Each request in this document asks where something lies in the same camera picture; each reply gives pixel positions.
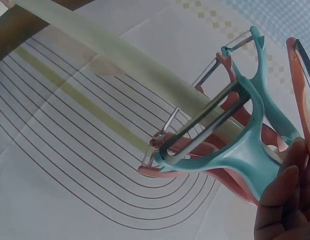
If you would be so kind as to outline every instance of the peeler handle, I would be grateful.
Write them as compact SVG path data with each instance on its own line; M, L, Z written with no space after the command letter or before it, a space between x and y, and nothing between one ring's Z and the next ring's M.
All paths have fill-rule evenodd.
M296 130L291 121L285 116L285 114L278 108L274 101L269 96L268 92L260 91L261 98L265 107L265 115L270 124L281 136L283 141L290 145L295 138L299 137L299 132Z

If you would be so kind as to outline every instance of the printed line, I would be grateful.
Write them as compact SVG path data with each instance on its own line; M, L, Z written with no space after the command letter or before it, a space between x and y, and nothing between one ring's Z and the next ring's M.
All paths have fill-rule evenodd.
M2 84L2 82L0 81L0 84L10 93L10 91ZM35 104L26 94L23 93L24 96L26 96L33 104ZM12 94L11 96L26 110L28 111ZM36 119L47 131L49 131L50 134L52 134L56 139L58 139L60 142L62 142L54 133L52 133L49 129L47 129L35 116L33 116L34 119ZM27 122L25 122L23 119L22 121L31 129L33 130ZM58 155L60 155L65 161L67 161L69 164L71 164L74 168L76 168L79 172L81 172L83 175L87 176L84 172L82 172L78 167L76 167L73 163L71 163L70 161L68 161L63 155L61 155L58 151L56 151L49 143L47 143L41 136L39 136L37 133L36 135L41 138L48 146L50 146ZM78 141L75 137L73 137L79 144L82 144L80 141ZM95 167L94 165L92 165L90 162L88 162L87 160L85 160L83 157L81 157L77 152L75 152L71 147L69 147L68 145L66 145L64 142L62 142L71 152L73 152L76 156L78 156L82 161L86 162L89 166L91 166L93 169L95 169L97 172L99 172L100 174L102 174L104 177L106 177L107 179L109 179L110 181L112 181L113 183L115 183L117 186L119 186L120 188L124 189L125 191L127 191L128 193L136 196L136 197L140 197L140 198L144 198L144 199L161 199L161 198L165 198L169 195L172 195L173 193L175 193L176 191L178 191L183 185L184 183L187 181L188 177L184 180L184 182L182 183L182 185L180 187L178 187L175 191L173 191L171 194L168 194L168 195L165 195L165 196L161 196L161 197L146 197L146 196L141 196L141 195L138 195L136 193L133 193L131 191L129 191L128 189L124 188L123 186L121 186L120 184L118 184L116 181L114 181L113 179L111 179L109 176L107 176L106 174L104 174L103 172L101 172L97 167ZM119 172L120 174L122 174L123 176L127 177L128 179L130 179L128 176L124 175L123 173L121 173L119 170L117 170L115 167L113 167L111 164L109 164L107 161L105 161L104 159L102 159L101 157L99 157L98 155L96 155L93 151L91 151L89 148L87 148L92 154L94 154L96 157L98 157L100 160L102 160L103 162L105 162L108 166L110 166L111 168L115 169L117 172ZM102 187L101 185L99 185L99 183L95 182L93 179L91 179L89 176L87 176L90 180L92 180L95 184L97 184L98 186Z
M9 106L9 104L6 102L6 100L0 95L0 98L5 102L5 104L7 106ZM81 171L78 167L76 167L73 163L71 163L69 160L67 160L64 156L62 156L58 151L56 151L48 142L46 142L39 134L36 133L36 131L29 126L29 124L27 122L25 122L19 115L18 113L11 107L9 106L9 108L25 123L25 125L33 132L35 133L45 144L47 144L51 149L53 149L60 157L62 157L65 161L67 161L72 167L74 167L76 170L78 170L81 174L83 174L85 177L87 177L89 180L91 180L92 182L94 182L96 185L98 185L99 187L101 187L102 189L104 189L105 191L107 191L108 193L110 193L111 195L115 196L114 194L112 194L110 191L108 191L107 189L105 189L103 186L101 186L98 182L96 182L95 180L93 180L91 177L89 177L87 174L85 174L83 171ZM7 118L7 116L3 113L3 111L0 109L0 112ZM184 207L183 209L181 209L180 211L178 211L177 213L174 213L174 214L171 214L169 216L165 216L165 217L160 217L160 218L143 218L143 217L136 217L136 216L132 216L132 215L129 215L129 214L126 214L120 210L117 210L115 207L111 206L110 204L108 204L107 202L105 202L104 200L102 200L100 197L98 197L97 195L95 195L93 192L91 192L90 190L88 190L86 187L84 187L83 185L81 185L78 181L76 181L73 177L71 177L69 174L66 174L68 177L70 177L75 183L77 183L79 186L81 186L83 189L85 189L86 191L88 191L90 194L92 194L94 197L96 197L98 200L100 200L101 202L103 202L104 204L106 204L108 207L110 207L111 209L119 212L120 214L123 214L127 217L131 217L131 218L134 218L134 219L139 219L139 220L161 220L161 219L166 219L166 218L169 218L169 217L172 217L172 216L175 216L177 214L179 214L180 212L182 212L183 210L185 210L194 200L195 198L199 195L200 191L203 189L206 181L207 181L207 177L206 176L206 179L205 179L205 182L203 183L202 187L201 187L201 190L197 193L197 195L194 197L194 199L186 206Z
M83 77L85 77L88 81L90 81L93 85L95 85L97 88L99 88L100 90L102 90L103 92L105 92L102 88L100 88L99 85L97 85L95 82L93 82L89 77L87 77L83 72L81 72L79 69L77 69L76 67L74 67L72 64L70 64L69 62L67 62L63 57L61 57L58 53L54 52L53 50L49 49L47 46L45 46L43 43L41 43L40 41L36 40L35 38L32 37L32 40L34 40L36 43L40 44L42 47L44 47L46 50L48 50L49 52L53 53L55 56L57 56L59 59L61 59L62 61L64 61L66 64L68 64L69 66L71 66L74 70L76 70L79 74L81 74ZM35 50L37 50L40 54L44 55L47 59L49 59L53 64L55 64L47 55L43 54L41 51L39 51L37 48L35 48L34 46L31 46L32 48L34 48ZM63 69L61 66L58 66L60 69L62 69L63 71L65 71L67 74L69 74L70 76L72 76L72 74L70 74L69 72L67 72L65 69ZM127 97L128 99L130 99L131 101L133 101L135 104L137 104L138 106L142 107L144 110L146 110L148 113L150 113L153 117L159 119L160 121L162 121L163 125L165 123L164 120L162 120L161 118L159 118L157 115L155 115L152 111L149 111L146 107L144 107L142 104L136 102L135 100L133 100L131 97L129 97L127 94L123 93L121 90L119 90L118 88L116 88L114 85L112 85L111 83L109 83L108 81L106 81L104 78L95 75L99 80L103 81L104 83L106 83L107 85L111 86L112 88L114 88L115 90L117 90L119 93L121 93L122 95L124 95L125 97ZM156 104L155 102L151 101L150 99L148 99L146 96L144 96L143 94L141 94L140 92L136 91L135 89L133 89L131 86L129 86L128 84L126 84L124 81L122 81L122 79L120 79L117 76L114 76L117 80L119 80L120 82L122 82L123 84L127 85L129 88L131 88L134 92L136 92L136 94L141 95L142 97L146 98L147 100L149 100L151 103L153 103L155 106L159 107L160 109L162 109L163 111L165 111L167 114L171 114L169 113L167 110L165 110L163 107L161 107L160 105ZM124 105L125 107L127 107L130 111L132 111L128 106L126 106L125 104L123 104L122 102L119 102L120 104Z
M92 115L102 121L112 131L120 135L136 149L140 150L142 153L146 151L148 147L147 143L145 143L141 138L136 136L134 133L125 128L122 124L113 119L106 112L101 110L95 103L93 103L76 88L67 83L54 71L45 66L39 59L31 55L23 47L20 46L19 48L17 48L15 50L15 53L18 54L24 61L28 62L34 69L40 72L51 83L59 87L62 91L64 91L67 95L74 99L79 105L84 107L87 111L89 111Z
M47 173L52 179L54 179L57 183L59 183L65 190L67 190L68 192L70 192L73 196L75 196L76 198L78 198L81 202L83 202L84 204L86 204L88 207L90 207L91 209L93 209L94 211L96 211L97 213L99 213L100 215L102 215L103 217L107 218L108 220L118 224L118 225L121 225L123 227L127 227L127 228L130 228L130 229L134 229L134 230L142 230L142 231L155 231L155 230L163 230L163 229L167 229L167 228L171 228L171 227L174 227L178 224L181 224L183 223L184 221L188 220L192 215L194 215L195 212L197 212L197 210L202 206L202 204L205 202L205 200L208 198L209 194L211 193L215 183L216 183L216 180L214 180L209 192L207 193L207 195L205 196L205 198L203 199L203 201L198 205L198 207L194 210L193 213L191 213L187 218L183 219L182 221L180 222L177 222L175 224L172 224L172 225L169 225L169 226L165 226L165 227L158 227L158 228L139 228L139 227L134 227L134 226L129 226L129 225L126 225L126 224L122 224L118 221L115 221L113 219L111 219L110 217L106 216L105 214L103 214L101 211L99 211L98 209L96 209L95 207L93 207L91 204L87 203L85 200L83 200L82 198L80 198L77 194L75 194L73 191L71 191L69 188L67 188L64 184L62 184L59 180L57 180L53 175L51 175L46 169L44 169L33 157L30 156L30 154L28 152L26 152L21 146L20 144L15 140L14 137L12 137L8 131L1 125L0 123L0 127L3 129L3 131L12 139L12 141L38 166L40 167L45 173Z

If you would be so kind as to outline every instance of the silicone baking mat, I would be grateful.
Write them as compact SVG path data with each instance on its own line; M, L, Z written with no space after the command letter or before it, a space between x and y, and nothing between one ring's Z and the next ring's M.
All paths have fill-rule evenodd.
M252 25L218 0L97 0L78 12L190 84ZM0 62L0 240L252 239L255 209L212 177L138 174L174 106L129 75L94 75L45 37L51 28ZM269 91L300 129L287 53L266 42ZM256 63L253 47L239 57Z

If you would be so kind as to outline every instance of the hand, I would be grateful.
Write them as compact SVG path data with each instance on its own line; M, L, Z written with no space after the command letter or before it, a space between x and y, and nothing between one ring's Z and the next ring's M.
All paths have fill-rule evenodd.
M257 209L255 240L310 240L310 158L303 139L289 148Z
M12 8L15 4L10 0L0 0L6 7Z

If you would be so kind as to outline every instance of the curved line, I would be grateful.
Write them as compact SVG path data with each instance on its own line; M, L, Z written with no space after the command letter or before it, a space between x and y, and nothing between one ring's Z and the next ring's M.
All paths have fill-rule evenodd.
M15 85L15 83L5 74L5 73L3 73L6 77L7 77L7 79L9 79L9 81L10 82L12 82L12 84L17 88L17 89L19 89L19 91L21 91L20 90L20 88L18 87L18 86L16 86ZM132 207L135 207L135 208L139 208L139 209L146 209L146 210L158 210L158 209L164 209L164 208L168 208L168 207L170 207L170 206L172 206L172 205L175 205L176 203L178 203L179 201L181 201L182 199L184 199L185 198L185 196L190 192L190 190L195 186L195 184L196 184L196 182L197 182L197 180L198 180L198 177L199 177L199 174L197 175L197 178L196 178L196 180L195 180L195 182L193 183L193 185L191 186L191 188L187 191L187 193L181 198L181 199L179 199L178 201L176 201L176 202L174 202L174 203L171 203L170 205L167 205L167 206L164 206L164 207L156 207L156 208L150 208L150 207L139 207L139 206L136 206L136 205L133 205L133 204L131 204L131 203L128 203L128 202L126 202L126 201L124 201L124 200L122 200L122 199L120 199L118 196L116 196L115 194L113 194L112 192L110 192L109 190L107 190L106 188L104 188L103 186L101 186L100 185L100 187L102 188L102 189L104 189L105 191L107 191L109 194L111 194L112 196L114 196L115 198L117 198L117 199L119 199L119 200L121 200L122 202L124 202L124 203L126 203L127 205L130 205L130 206L132 206Z
M138 117L140 117L141 119L143 119L145 122L147 122L148 124L150 124L151 126L153 126L154 128L156 128L159 131L159 128L157 128L156 126L154 126L152 123L148 122L147 120L145 120L143 117L139 116L137 113L135 113L134 111L132 111L129 107L127 107L126 105L124 105L122 102L119 102L117 99L115 99L114 97L112 97L110 94L108 94L106 91L104 91L100 86L98 86L97 84L95 84L92 80L90 80L84 73L82 73L79 69L75 68L74 66L72 66L69 62L67 62L65 59L63 59L61 56L59 56L58 54L56 54L53 50L49 49L48 47L46 47L44 44L42 44L41 42L39 42L38 40L34 39L33 37L31 38L32 40L34 40L35 42L37 42L38 44L40 44L41 46L43 46L45 49L47 49L48 51L50 51L51 53L53 53L54 55L56 55L58 58L60 58L62 61L64 61L67 65L71 66L74 70L76 70L79 74L81 74L84 78L86 78L88 81L90 81L93 85L95 85L97 88L99 88L102 92L105 92L108 96L110 96L111 98L113 98L115 101L117 101L119 104L123 105L124 107L128 108L131 112L133 112L134 114L136 114ZM45 54L43 54L41 51L39 51L38 49L36 49L34 46L30 45L30 43L25 42L26 44L28 44L30 47L32 47L33 49L35 49L37 52L39 52L40 54L42 54L44 57L46 57L49 61L51 61L54 65L56 65L49 57L47 57ZM59 67L60 69L62 69L64 72L66 72L68 75L72 76L69 72L67 72L63 67L56 65L57 67ZM116 87L114 87L113 85L111 85L110 83L108 83L107 81L105 81L103 78L99 77L98 75L94 74L96 77L98 77L100 80L102 80L103 82L105 82L106 84L110 85L112 88L114 88L115 90L117 90L118 92L120 92L122 95L124 95L125 97L127 97L128 99L130 99L131 101L133 101L134 103L136 103L137 105L139 105L141 108L143 108L144 110L146 110L147 112L149 112L151 115L153 115L154 117L156 117L157 119L159 119L160 121L162 121L163 123L164 120L162 120L161 118L159 118L158 116L156 116L155 114L153 114L151 111L149 111L148 109L146 109L144 106L140 105L139 103L137 103L136 101L134 101L133 99L131 99L129 96L127 96L126 94L124 94L123 92L121 92L120 90L118 90ZM93 95L95 95L97 98L99 98L95 93L93 93L90 89L88 89L86 86L84 86L77 78L75 78L74 76L72 76L72 78L74 78L80 85L82 85L84 88L86 88L88 91L90 91Z
M37 49L35 49L34 47L32 47L29 43L25 42L27 45L29 45L31 48L33 48L34 50L38 51ZM46 57L49 61L51 61L54 65L56 65L52 60L50 60L48 57ZM65 73L67 73L69 76L72 77L72 75L70 73L68 73L67 71L65 71ZM103 102L105 105L107 105L108 107L110 107L113 111L115 111L117 114L119 114L120 116L122 116L124 119L126 119L128 122L130 122L131 124L133 124L137 129L143 131L146 135L152 137L147 131L143 130L141 127L139 127L137 124L135 124L133 121L130 121L126 116L124 116L121 112L119 112L118 110L116 110L115 108L113 108L109 103L105 102L104 100L102 100L98 95L96 95L94 92L92 92L90 89L88 89L86 86L84 86L81 82L79 82L75 77L73 77L73 79L75 79L81 86L83 86L86 90L88 90L92 95L94 95L97 99L99 99L101 102ZM145 119L143 119L141 116L139 116L138 114L136 114L135 112L133 112L135 115L137 115L138 117L140 117L142 120L144 120L145 122L147 122ZM147 122L149 125L151 125L152 127L154 127L156 130L159 130L159 128L157 128L156 126L150 124L149 122Z
M7 118L7 116L2 112L2 110L0 109L0 112L5 116L5 118L10 122L10 124L11 125L13 125L14 126L14 128L16 128L16 126ZM78 184L79 186L81 186L81 188L83 188L84 190L86 190L87 192L89 192L92 196L94 196L95 198L97 198L98 200L100 200L101 202L103 202L104 204L106 204L107 206L109 206L110 208L112 208L112 209L114 209L114 210L116 210L114 207L112 207L111 205L109 205L108 203L106 203L105 201L103 201L100 197L98 197L97 195L95 195L93 192L91 192L90 190L88 190L86 187L84 187L83 185L81 185L78 181L76 181L74 178L72 178L69 174L67 174L64 170L62 170L58 165L56 165L53 161L51 161L45 154L43 154L31 141L29 141L27 138L26 138L26 136L21 132L21 131L19 131L19 134L20 135L22 135L39 153L41 153L48 161L50 161L57 169L59 169L61 172L63 172L67 177L69 177L71 180L73 180L76 184ZM206 176L206 179L205 179L205 182L204 182L204 184L203 184L203 186L202 186L202 188L200 189L200 191L197 193L197 195L195 196L195 198L199 195L199 193L201 192L201 190L203 189L203 187L204 187L204 185L205 185L205 183L206 183L206 181L207 181L207 178L208 178L208 176ZM140 219L140 220L159 220L159 219L165 219L165 218L168 218L168 217L171 217L171 216L168 216L168 217L163 217L163 218L154 218L154 219L149 219L149 218L139 218L139 217L133 217L133 216L130 216L130 215L128 215L128 214L126 214L126 213L123 213L123 212L121 212L121 211L118 211L118 210L116 210L117 212L119 212L119 213L121 213L121 214L123 214L123 215L125 215L125 216L128 216L128 217L131 217L131 218L134 218L134 219Z
M8 66L9 69L12 70L12 72L14 72L20 79L21 76L19 76L4 60L3 62ZM4 71L2 71L0 69L0 72L3 73L4 76L6 76L6 78L29 100L31 101L38 109L40 109L40 107L30 98L28 97L5 73ZM11 94L11 92L4 86L4 88L6 89L7 92ZM13 95L12 97L21 105L23 106L19 100L17 100ZM59 125L59 123L57 123L52 117L50 117L46 112L44 112L42 109L41 111L49 118L51 119L57 126L59 126L62 130L64 130L66 133L68 133L73 139L75 139L80 145L84 146L88 151L90 151L91 153L93 153L93 155L95 155L97 158L99 158L100 160L102 160L103 162L105 162L107 165L111 166L113 169L115 169L117 172L119 172L121 175L125 176L127 179L129 179L130 181L132 181L133 183L144 187L144 188L148 188L148 189L159 189L162 187L165 187L166 185L170 184L170 183L166 183L164 186L146 186L146 185L142 185L136 181L134 181L133 179L131 179L130 177L128 177L127 175L123 174L121 171L119 171L118 169L116 169L114 166L112 166L110 163L106 162L103 158L101 158L100 156L98 156L96 153L94 153L90 148L88 148L86 145L84 145L82 142L80 142L76 137L74 137L71 133L69 133L66 129L64 129L62 126ZM58 139L60 142L62 142L67 148L69 148L73 153L75 153L78 157L80 157L82 160L84 160L78 153L74 152L72 148L70 148L67 144L65 144L61 139L59 139L54 133L52 133L46 126L44 126L39 120L37 120L47 131L49 131L56 139ZM83 131L86 135L88 135L89 137L91 137L88 133L86 133L83 129L81 129L80 127L78 127L81 131ZM97 140L95 140L93 137L91 137L97 144L99 144L100 146L102 146L106 151L108 151L110 154L114 155L116 158L120 159L124 164L128 165L131 169L133 169L135 172L138 172L136 169L134 169L132 166L130 166L127 162L123 161L119 156L117 156L115 153L113 153L112 151L110 151L107 147L103 146L101 143L99 143Z
M67 190L68 192L70 192L73 196L75 196L76 198L78 198L81 202L83 202L85 205L89 206L91 209L93 209L94 211L96 211L97 213L99 213L100 215L102 215L103 217L107 218L108 220L118 224L118 225L121 225L123 227L126 227L126 228L130 228L130 229L135 229L135 230L143 230L143 231L154 231L154 230L162 230L162 229L168 229L168 228L171 228L171 227L174 227L184 221L186 221L187 219L189 219L200 207L201 205L205 202L205 200L207 199L207 197L209 196L212 188L214 187L215 183L216 183L216 179L214 179L214 182L209 190L209 192L207 193L206 197L203 199L203 201L198 205L198 207L194 210L194 212L189 215L187 218L185 218L184 220L180 221L180 222L177 222L173 225L170 225L170 226L165 226L165 227L158 227L158 228L138 228L138 227L133 227L133 226L128 226L128 225L125 225L125 224L122 224L120 222L117 222L113 219L111 219L110 217L106 216L105 214L103 214L101 211L99 211L98 209L96 209L95 207L93 207L91 204L87 203L86 201L84 201L82 198L80 198L78 195L76 195L73 191L71 191L70 189L68 189L64 184L62 184L60 181L58 181L53 175L51 175L46 169L44 169L33 157L30 156L29 153L27 153L20 145L19 143L17 143L17 141L15 140L14 137L12 137L8 132L7 130L0 124L0 127L6 132L6 134L12 139L13 142L15 142L15 144L35 163L37 164L37 166L39 166L45 173L47 173L52 179L54 179L57 183L59 183L65 190Z
M144 89L146 89L146 90L148 90L149 92L151 92L152 94L154 94L155 96L157 96L157 97L159 97L161 100L163 100L165 103L167 103L170 107L172 107L172 108L174 108L174 106L172 105L172 104L170 104L168 101L166 101L165 99L163 99L162 97L160 97L159 95L157 95L156 93L154 93L152 90L150 90L150 89L148 89L148 88L146 88L145 86L143 86L140 82L138 82L137 80L135 80L134 78L132 78L131 76L129 76L129 75L127 75L127 74L125 74L125 76L127 76L128 78L130 78L131 80L133 80L134 82L136 82L138 85L140 85L140 86L142 86ZM185 113L182 111L182 112L179 112L187 121L189 121L188 120L188 118L185 116Z
M4 98L0 95L0 98L7 104L7 106L17 115L19 116L16 111L4 100ZM27 125L44 143L46 143L51 149L53 149L61 158L63 158L66 162L68 162L71 166L73 166L76 170L78 170L80 173L82 173L84 176L86 176L88 179L90 179L91 181L93 181L95 184L97 184L98 186L102 187L99 183L97 183L96 181L94 181L91 177L89 177L87 174L85 174L82 170L80 170L77 166L75 166L73 163L71 163L68 159L66 159L62 154L60 154L58 151L56 151L48 142L46 142L39 134L36 133L36 131L34 131L26 121L24 121L20 116L19 118L25 123L25 125ZM50 132L53 136L56 137L56 135L54 135L49 129L47 129L35 116L33 116L34 119L36 119L48 132ZM78 153L76 153L73 149L71 149L69 146L67 146L65 143L63 143L70 151L72 151L75 155L77 155L79 158L81 158L84 162L86 162L89 166L91 166L92 168L94 168L97 172L99 172L101 175L103 175L104 177L106 177L107 179L109 179L110 181L112 181L113 183L115 183L117 186L119 186L120 188L124 189L125 191L129 192L130 194L136 196L136 197L140 197L143 199L162 199L165 197L168 197L170 195L172 195L173 193L177 192L183 185L184 183L187 181L187 179L189 178L189 176L187 176L187 178L184 180L184 182L181 184L181 186L179 186L174 192L165 195L165 196L161 196L161 197L146 197L146 196L141 196L138 195L136 193L133 193L129 190L127 190L126 188L124 188L123 186L121 186L120 184L118 184L117 182L115 182L113 179L111 179L110 177L108 177L107 175L105 175L103 172L101 172L98 168L96 168L95 166L93 166L90 162L88 162L87 160L85 160L83 157L81 157Z

